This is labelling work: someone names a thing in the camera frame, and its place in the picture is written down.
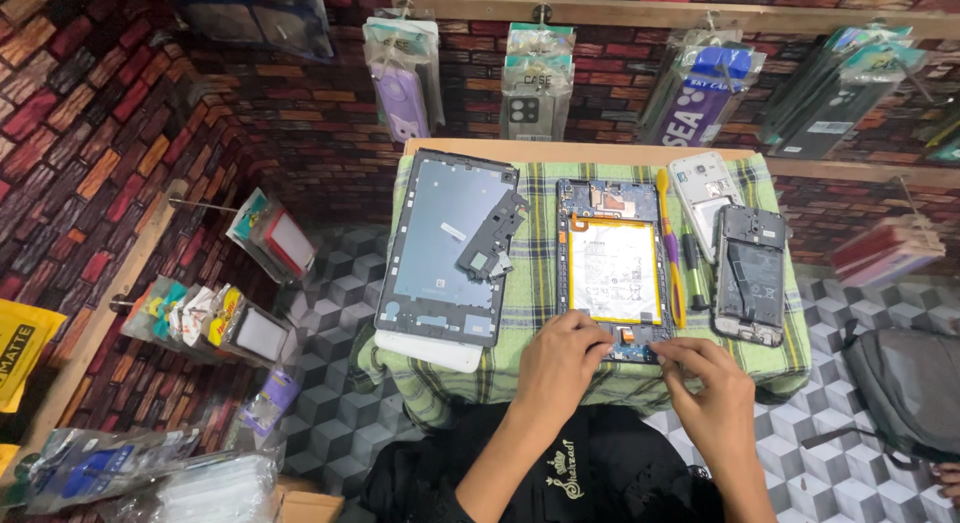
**smartphone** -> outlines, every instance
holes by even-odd
[[[774,211],[720,209],[713,327],[725,336],[779,347],[784,341],[786,220]]]
[[[728,204],[743,204],[737,183],[717,152],[671,161],[667,171],[703,257],[710,264],[715,264],[720,209]]]
[[[420,77],[390,64],[373,63],[370,70],[390,136],[398,143],[430,137]]]
[[[552,141],[552,95],[513,95],[504,102],[507,134],[513,141]]]

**shirt logo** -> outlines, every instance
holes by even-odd
[[[563,446],[566,447],[566,455],[558,450],[557,455],[554,456],[553,459],[547,459],[546,465],[556,469],[559,476],[569,474],[568,480],[563,481],[559,478],[551,478],[548,476],[546,478],[546,484],[547,486],[562,488],[566,496],[570,499],[579,499],[584,496],[584,493],[580,489],[580,483],[577,481],[577,457],[574,455],[573,442],[564,440]]]

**tablecloth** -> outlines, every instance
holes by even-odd
[[[393,187],[393,232],[396,233],[401,204],[406,196],[413,157],[400,159]],[[507,275],[500,331],[495,347],[486,348],[473,373],[461,373],[427,361],[378,348],[373,325],[366,325],[354,339],[349,377],[360,392],[372,391],[390,371],[403,396],[411,419],[421,427],[449,425],[450,409],[462,398],[470,403],[510,401],[517,388],[521,351],[555,311],[557,192],[559,178],[614,180],[654,184],[659,167],[595,163],[513,162],[520,171],[518,191],[528,201],[529,217],[510,243],[513,271]],[[751,207],[776,212],[770,172],[762,155],[727,161],[744,202]],[[672,193],[667,208],[673,222],[682,217],[680,200]],[[713,277],[708,263],[701,270]],[[686,293],[690,302],[690,293]],[[783,345],[767,348],[720,337],[711,329],[708,311],[687,312],[686,328],[678,337],[708,338],[723,345],[741,369],[756,382],[759,403],[785,402],[810,376],[810,341],[793,264],[786,264],[786,325]],[[603,362],[583,396],[582,404],[612,403],[632,406],[652,414],[670,406],[669,394],[657,365]],[[688,381],[690,390],[701,388],[699,380]]]

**disassembled phone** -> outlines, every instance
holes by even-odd
[[[774,211],[728,204],[720,210],[716,331],[769,347],[784,337],[786,220]]]
[[[667,165],[670,182],[683,206],[683,215],[691,223],[703,257],[716,263],[716,235],[720,209],[728,204],[743,204],[737,183],[717,152],[671,161]]]
[[[515,95],[507,97],[507,131],[514,141],[552,141],[554,97]]]
[[[526,203],[513,202],[519,177],[506,163],[416,151],[373,321],[377,330],[457,344],[497,344],[505,276],[497,278],[491,270],[500,261],[499,252],[509,253],[512,234],[501,232],[502,225],[485,223],[491,213],[522,221]],[[501,204],[505,198],[510,199],[507,206]],[[487,232],[491,234],[474,238]],[[490,268],[488,252],[496,252]],[[458,262],[461,256],[473,261],[478,253],[484,257],[478,272],[487,270],[490,281],[474,278]]]
[[[604,360],[656,364],[673,336],[660,204],[654,185],[557,181],[557,309],[613,334]]]

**backpack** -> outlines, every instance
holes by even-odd
[[[800,444],[810,449],[856,431],[877,437],[899,469],[960,462],[960,337],[899,328],[854,335],[856,327],[846,322],[842,352],[875,432],[843,428]]]

